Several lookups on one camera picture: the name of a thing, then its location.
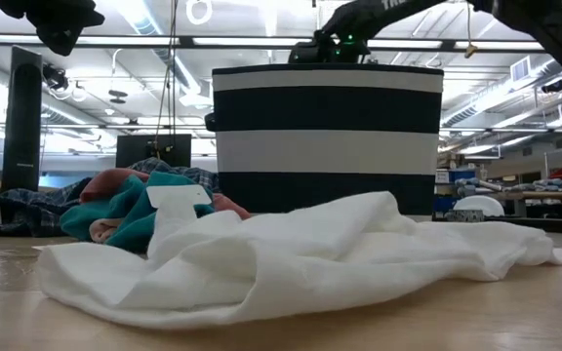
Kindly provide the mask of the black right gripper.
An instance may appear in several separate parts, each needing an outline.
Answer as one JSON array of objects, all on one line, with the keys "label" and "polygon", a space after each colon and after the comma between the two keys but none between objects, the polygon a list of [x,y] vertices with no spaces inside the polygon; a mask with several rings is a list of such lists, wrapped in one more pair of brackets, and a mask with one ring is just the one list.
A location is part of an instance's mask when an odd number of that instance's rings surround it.
[{"label": "black right gripper", "polygon": [[291,50],[288,63],[322,63],[331,60],[333,40],[299,42]]}]

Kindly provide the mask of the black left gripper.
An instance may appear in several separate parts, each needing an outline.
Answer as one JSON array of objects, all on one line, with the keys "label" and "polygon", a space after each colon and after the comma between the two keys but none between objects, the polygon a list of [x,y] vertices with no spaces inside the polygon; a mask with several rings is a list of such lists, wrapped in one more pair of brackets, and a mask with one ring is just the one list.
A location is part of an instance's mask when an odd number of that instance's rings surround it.
[{"label": "black left gripper", "polygon": [[93,0],[28,0],[25,16],[41,42],[58,55],[69,55],[85,28],[105,20]]}]

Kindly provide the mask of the red salmon garment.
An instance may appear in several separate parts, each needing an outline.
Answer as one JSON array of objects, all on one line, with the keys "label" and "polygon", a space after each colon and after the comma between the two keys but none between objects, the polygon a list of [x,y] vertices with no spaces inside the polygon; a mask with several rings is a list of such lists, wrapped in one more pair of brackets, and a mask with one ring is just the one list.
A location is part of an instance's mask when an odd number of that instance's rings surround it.
[{"label": "red salmon garment", "polygon": [[134,176],[143,182],[149,179],[149,174],[133,169],[114,168],[105,170],[93,177],[84,187],[80,194],[80,202],[88,203],[113,196],[129,176]]}]

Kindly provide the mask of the teal garment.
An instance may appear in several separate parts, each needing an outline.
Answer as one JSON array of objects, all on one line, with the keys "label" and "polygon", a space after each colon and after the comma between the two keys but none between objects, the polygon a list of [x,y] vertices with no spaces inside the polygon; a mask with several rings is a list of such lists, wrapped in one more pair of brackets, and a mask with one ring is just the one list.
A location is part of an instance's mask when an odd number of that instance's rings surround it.
[{"label": "teal garment", "polygon": [[146,182],[134,175],[128,176],[109,202],[107,217],[120,218],[121,223],[106,243],[131,253],[144,253],[154,232],[157,212],[151,206],[147,188],[187,185],[195,185],[195,182],[183,175],[152,172]]},{"label": "teal garment", "polygon": [[91,225],[100,219],[124,219],[144,189],[145,183],[130,175],[111,193],[91,193],[60,217],[60,229],[81,241],[94,241]]}]

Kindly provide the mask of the blue plaid shirt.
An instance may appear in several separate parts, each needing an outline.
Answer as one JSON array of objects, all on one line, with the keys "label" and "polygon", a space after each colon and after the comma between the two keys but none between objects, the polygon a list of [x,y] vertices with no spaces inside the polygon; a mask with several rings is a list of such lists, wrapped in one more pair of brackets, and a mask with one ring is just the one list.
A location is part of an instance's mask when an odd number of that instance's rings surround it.
[{"label": "blue plaid shirt", "polygon": [[[156,158],[139,161],[126,168],[142,173],[161,172],[186,176],[214,193],[220,191],[219,176],[199,168],[171,167]],[[60,217],[70,208],[80,204],[80,194],[92,177],[50,192],[12,189],[0,193],[2,223],[0,236],[58,237]]]}]

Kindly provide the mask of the large white paper tag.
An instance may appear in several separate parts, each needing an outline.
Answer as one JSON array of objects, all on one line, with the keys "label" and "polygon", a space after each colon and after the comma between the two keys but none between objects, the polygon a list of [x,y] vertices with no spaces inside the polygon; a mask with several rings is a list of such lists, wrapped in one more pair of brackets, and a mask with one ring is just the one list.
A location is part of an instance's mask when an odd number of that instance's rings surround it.
[{"label": "large white paper tag", "polygon": [[213,202],[212,197],[199,184],[148,186],[146,192],[150,205],[155,209],[170,201],[191,206],[211,205]]}]

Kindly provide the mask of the pale pink garment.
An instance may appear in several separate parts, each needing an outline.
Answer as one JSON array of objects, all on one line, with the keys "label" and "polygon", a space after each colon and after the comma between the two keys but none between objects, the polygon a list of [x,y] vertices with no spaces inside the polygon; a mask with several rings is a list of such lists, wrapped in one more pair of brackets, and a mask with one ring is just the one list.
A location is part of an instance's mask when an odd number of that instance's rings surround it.
[{"label": "pale pink garment", "polygon": [[104,243],[117,231],[122,221],[122,218],[102,218],[93,221],[89,227],[92,241]]}]

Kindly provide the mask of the navy white striped fabric basket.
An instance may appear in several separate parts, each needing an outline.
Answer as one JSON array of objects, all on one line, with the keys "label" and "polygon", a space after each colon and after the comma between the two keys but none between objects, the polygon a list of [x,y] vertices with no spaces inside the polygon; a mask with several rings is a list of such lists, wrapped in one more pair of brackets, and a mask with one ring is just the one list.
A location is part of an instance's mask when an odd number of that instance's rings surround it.
[{"label": "navy white striped fabric basket", "polygon": [[265,214],[387,191],[403,215],[431,216],[443,80],[380,64],[215,69],[221,192]]}]

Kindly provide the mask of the black monitor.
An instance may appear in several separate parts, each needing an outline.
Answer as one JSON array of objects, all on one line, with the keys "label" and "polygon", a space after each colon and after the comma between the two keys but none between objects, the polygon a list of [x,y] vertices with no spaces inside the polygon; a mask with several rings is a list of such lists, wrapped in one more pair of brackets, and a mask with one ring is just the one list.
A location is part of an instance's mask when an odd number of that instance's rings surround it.
[{"label": "black monitor", "polygon": [[172,167],[189,167],[191,150],[192,135],[119,136],[115,166],[126,168],[148,158],[157,158]]}]

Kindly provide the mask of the yellow hanging tag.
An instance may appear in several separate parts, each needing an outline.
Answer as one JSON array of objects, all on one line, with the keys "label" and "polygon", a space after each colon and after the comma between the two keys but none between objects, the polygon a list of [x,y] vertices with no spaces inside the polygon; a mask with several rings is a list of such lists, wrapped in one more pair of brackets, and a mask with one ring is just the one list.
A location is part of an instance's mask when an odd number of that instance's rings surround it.
[{"label": "yellow hanging tag", "polygon": [[466,8],[466,48],[464,57],[470,59],[477,51],[477,47],[472,43],[472,33],[471,33],[471,12],[472,7],[469,3],[465,4]]}]

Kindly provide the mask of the blue storage bin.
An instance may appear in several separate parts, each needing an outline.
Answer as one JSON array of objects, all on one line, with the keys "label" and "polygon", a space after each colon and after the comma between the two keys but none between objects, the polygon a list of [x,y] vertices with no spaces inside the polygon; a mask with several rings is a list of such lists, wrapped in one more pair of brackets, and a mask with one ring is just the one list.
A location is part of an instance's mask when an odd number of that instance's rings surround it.
[{"label": "blue storage bin", "polygon": [[450,184],[456,182],[458,179],[469,179],[475,177],[476,177],[476,172],[472,169],[461,169],[461,170],[438,169],[435,174],[435,183]]}]

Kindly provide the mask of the white garment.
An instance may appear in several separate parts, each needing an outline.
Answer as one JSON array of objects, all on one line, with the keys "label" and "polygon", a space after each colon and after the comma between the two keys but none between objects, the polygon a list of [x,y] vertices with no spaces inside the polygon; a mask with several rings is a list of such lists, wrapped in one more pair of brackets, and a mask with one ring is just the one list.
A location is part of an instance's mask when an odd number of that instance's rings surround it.
[{"label": "white garment", "polygon": [[536,228],[417,222],[372,192],[286,214],[157,212],[145,256],[75,243],[42,250],[42,292],[127,326],[180,330],[385,302],[443,279],[501,280],[515,265],[562,265]]}]

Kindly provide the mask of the white round object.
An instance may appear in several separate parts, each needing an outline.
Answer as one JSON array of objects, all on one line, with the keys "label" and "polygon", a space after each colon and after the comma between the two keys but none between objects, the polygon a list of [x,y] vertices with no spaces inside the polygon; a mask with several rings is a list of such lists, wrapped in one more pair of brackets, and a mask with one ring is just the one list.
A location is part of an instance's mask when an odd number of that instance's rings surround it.
[{"label": "white round object", "polygon": [[462,198],[454,205],[455,210],[481,211],[484,216],[504,216],[502,204],[489,196],[473,195]]}]

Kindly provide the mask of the background work table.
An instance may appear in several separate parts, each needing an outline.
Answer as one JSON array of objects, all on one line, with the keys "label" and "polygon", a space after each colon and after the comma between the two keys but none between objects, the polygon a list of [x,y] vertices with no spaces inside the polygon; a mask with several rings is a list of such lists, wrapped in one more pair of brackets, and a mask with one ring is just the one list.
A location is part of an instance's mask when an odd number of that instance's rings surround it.
[{"label": "background work table", "polygon": [[522,191],[522,192],[497,192],[489,193],[489,197],[492,197],[499,201],[513,201],[514,202],[514,214],[516,216],[526,217],[526,200],[536,199],[552,199],[562,201],[562,192],[559,191]]}]

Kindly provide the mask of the black frame post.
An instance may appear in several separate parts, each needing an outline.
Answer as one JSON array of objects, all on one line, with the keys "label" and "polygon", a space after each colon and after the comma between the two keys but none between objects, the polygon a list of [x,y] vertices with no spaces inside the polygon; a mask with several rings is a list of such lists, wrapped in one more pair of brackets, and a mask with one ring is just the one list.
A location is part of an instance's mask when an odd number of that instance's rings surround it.
[{"label": "black frame post", "polygon": [[13,46],[1,190],[38,190],[42,108],[42,57]]}]

